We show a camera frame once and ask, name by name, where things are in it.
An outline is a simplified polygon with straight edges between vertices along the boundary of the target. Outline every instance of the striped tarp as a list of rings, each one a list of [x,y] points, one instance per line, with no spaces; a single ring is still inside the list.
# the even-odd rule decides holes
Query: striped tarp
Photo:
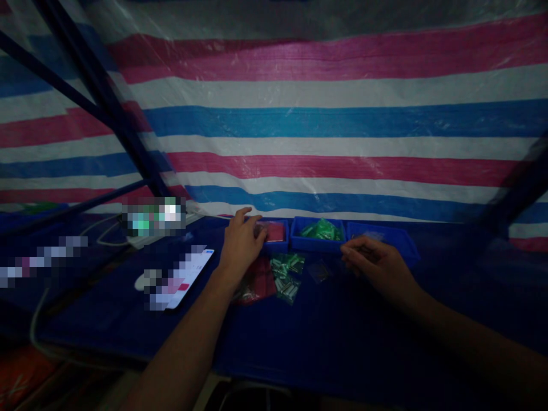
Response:
[[[345,2],[63,3],[144,114],[171,185],[206,213],[471,221],[543,149],[548,15],[535,2],[443,27],[369,16],[373,29],[318,18],[318,3]],[[21,4],[3,29],[81,88]],[[139,178],[108,128],[0,58],[3,203],[75,203]],[[548,195],[510,233],[548,251]]]

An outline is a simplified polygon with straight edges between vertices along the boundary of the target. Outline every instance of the blue metal pole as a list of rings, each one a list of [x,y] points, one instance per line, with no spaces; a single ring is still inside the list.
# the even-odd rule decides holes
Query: blue metal pole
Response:
[[[542,137],[548,143],[548,132]],[[508,193],[480,220],[495,235],[508,238],[510,224],[548,190],[548,147],[520,176]]]
[[[14,42],[4,32],[0,31],[0,49],[5,51],[14,60],[25,66],[38,77],[49,83],[53,88],[58,90],[63,95],[67,96],[81,108],[86,110],[93,117],[97,118],[103,124],[106,124],[113,130],[118,129],[118,124],[110,117],[103,109],[89,101],[78,90],[73,88],[65,80],[59,77],[55,72],[50,70],[35,56],[26,51],[19,44]]]
[[[20,227],[14,228],[10,231],[7,231],[5,233],[2,233],[0,235],[0,238],[2,240],[6,240],[6,239],[9,240],[9,238],[13,236],[22,236],[22,235],[31,234],[33,232],[41,230],[42,228],[46,228],[49,225],[54,224],[58,221],[66,220],[68,218],[74,217],[76,214],[87,211],[91,208],[94,208],[100,204],[106,203],[110,200],[114,200],[115,198],[123,196],[124,194],[127,194],[131,191],[135,191],[138,188],[144,187],[149,183],[150,181],[148,180],[140,180],[138,182],[129,184],[125,187],[118,188],[117,190],[113,190],[109,193],[103,194],[102,196],[96,197],[86,202],[74,205],[72,207],[65,208],[53,214],[50,214],[44,217],[43,219],[33,221],[32,223],[25,224]]]
[[[36,7],[63,45],[80,72],[83,83],[97,104],[120,124],[116,137],[127,151],[143,179],[149,180],[149,188],[155,196],[170,196],[158,169],[137,132],[133,129],[118,97],[108,83],[108,74],[92,49],[57,0],[35,0]]]

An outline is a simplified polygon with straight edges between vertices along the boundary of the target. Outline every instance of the blue table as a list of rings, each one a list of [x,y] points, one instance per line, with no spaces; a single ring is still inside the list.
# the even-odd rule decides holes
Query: blue table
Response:
[[[463,225],[377,224],[408,230],[422,256],[415,277],[434,297],[548,353],[548,288],[542,283],[545,276],[535,272],[539,262],[546,262],[544,257],[522,255],[507,243],[492,243],[486,233]],[[176,313],[145,311],[143,295],[134,288],[143,269],[170,268],[190,249],[180,238],[166,238],[133,255],[53,318],[39,332],[40,338],[150,360],[216,267],[226,225],[225,220],[206,218],[189,226],[194,244],[206,244],[217,253]],[[491,245],[486,252],[474,251],[487,244]],[[369,284],[341,269],[338,257],[308,255],[307,263],[319,258],[336,276],[316,285],[304,272],[292,307],[270,297],[249,307],[229,309],[214,370],[417,409],[486,409],[492,404],[494,396],[484,384],[392,309]],[[503,259],[525,259],[517,267],[529,267],[523,269],[529,274],[512,275],[516,267],[505,273],[496,267]]]
[[[69,223],[55,224],[32,236],[16,237],[8,244],[0,245],[0,266],[17,265],[16,257],[29,257],[40,254],[38,247],[53,247],[59,245],[59,238],[79,236],[84,229],[104,219],[105,215],[81,214]],[[78,257],[62,259],[63,266],[37,269],[34,277],[14,279],[14,287],[0,288],[0,334],[12,339],[26,339],[29,335],[30,320],[41,299],[44,288],[50,287],[43,310],[55,304],[59,298],[75,287],[86,283],[90,276],[106,263],[118,257],[128,249],[126,247],[106,247],[96,243],[97,238],[115,220],[109,220],[89,230],[88,247],[78,249]],[[120,228],[113,229],[105,239],[110,243],[123,243],[126,238]]]

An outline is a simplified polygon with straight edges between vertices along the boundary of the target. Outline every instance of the pink stripe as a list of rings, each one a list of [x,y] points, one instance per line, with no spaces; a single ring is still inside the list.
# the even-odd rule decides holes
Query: pink stripe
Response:
[[[529,252],[548,252],[548,237],[533,237],[528,239],[510,239],[515,247]]]
[[[0,0],[0,14],[11,14],[11,7],[7,0]]]
[[[186,190],[181,186],[170,187],[172,194],[182,196]],[[91,188],[52,188],[50,190],[5,190],[0,191],[0,198],[3,203],[83,203],[98,196],[113,191],[109,188],[91,189]],[[136,204],[139,198],[154,197],[148,187],[141,187],[122,197],[118,197],[109,203]]]
[[[132,35],[108,46],[128,83],[426,78],[548,62],[548,14],[462,29],[330,42],[181,40]]]
[[[137,102],[126,102],[122,106],[137,131],[152,131]],[[39,146],[113,133],[84,109],[69,108],[66,115],[0,124],[0,148]]]
[[[507,177],[528,165],[509,160],[411,157],[219,156],[207,152],[168,156],[177,172],[222,172],[240,179],[341,178],[483,187],[510,186]]]

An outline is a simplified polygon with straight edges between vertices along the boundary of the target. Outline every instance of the small plastic bag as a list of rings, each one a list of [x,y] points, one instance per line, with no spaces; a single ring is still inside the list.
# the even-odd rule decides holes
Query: small plastic bag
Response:
[[[293,276],[288,275],[284,278],[276,278],[275,284],[278,291],[278,298],[281,298],[289,305],[293,305],[301,282]]]
[[[267,230],[265,243],[279,243],[285,241],[285,225],[280,221],[257,221],[253,228],[255,238],[259,237],[262,230]]]
[[[270,260],[275,278],[285,278],[290,272],[301,274],[304,267],[304,256],[300,254],[273,254]]]
[[[322,281],[333,276],[333,273],[327,265],[325,265],[323,260],[312,263],[308,266],[307,270],[316,284],[320,284]]]
[[[301,237],[315,238],[320,240],[342,241],[343,234],[341,231],[333,225],[333,223],[326,219],[320,219],[319,221],[308,224],[302,229],[300,233]]]
[[[354,234],[352,235],[352,238],[355,239],[357,237],[363,237],[363,236],[372,238],[373,240],[384,241],[384,233],[379,233],[375,231],[366,231],[363,234],[359,234],[359,235]]]
[[[259,257],[248,268],[232,298],[235,304],[250,305],[276,293],[274,276],[267,257]]]

